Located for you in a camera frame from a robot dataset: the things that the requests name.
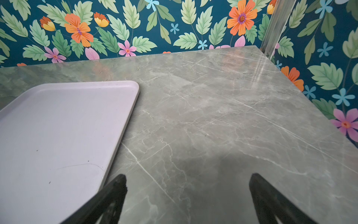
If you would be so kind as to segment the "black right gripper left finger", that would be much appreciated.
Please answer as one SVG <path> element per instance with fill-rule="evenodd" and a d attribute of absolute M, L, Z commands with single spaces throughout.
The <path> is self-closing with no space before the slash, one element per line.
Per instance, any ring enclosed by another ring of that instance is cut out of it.
<path fill-rule="evenodd" d="M 63 224 L 117 224 L 128 192 L 127 179 L 119 174 Z"/>

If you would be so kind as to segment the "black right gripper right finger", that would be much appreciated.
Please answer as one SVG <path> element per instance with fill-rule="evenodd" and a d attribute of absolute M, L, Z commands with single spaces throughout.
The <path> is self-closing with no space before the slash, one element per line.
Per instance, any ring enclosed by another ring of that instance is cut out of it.
<path fill-rule="evenodd" d="M 249 189 L 260 224 L 315 224 L 260 174 L 252 174 Z"/>

